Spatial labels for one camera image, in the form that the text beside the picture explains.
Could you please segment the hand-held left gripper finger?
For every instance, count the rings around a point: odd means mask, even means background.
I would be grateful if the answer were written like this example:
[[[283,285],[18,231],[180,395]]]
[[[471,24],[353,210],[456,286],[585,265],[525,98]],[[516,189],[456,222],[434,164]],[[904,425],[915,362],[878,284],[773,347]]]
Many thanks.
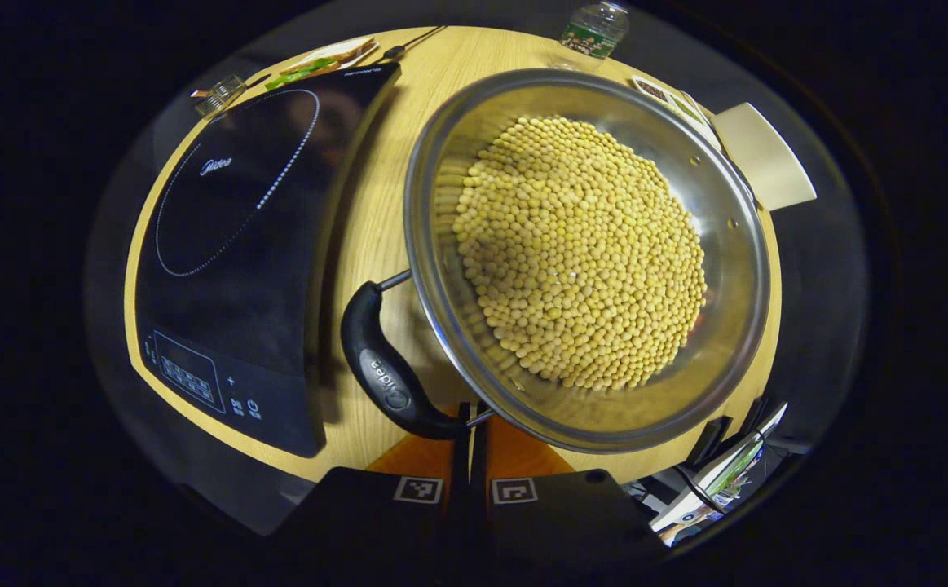
[[[575,470],[552,446],[474,408],[471,489],[493,567],[650,567],[670,549],[604,469]]]
[[[470,494],[470,433],[405,435],[363,469],[337,466],[275,531],[295,567],[437,567]]]

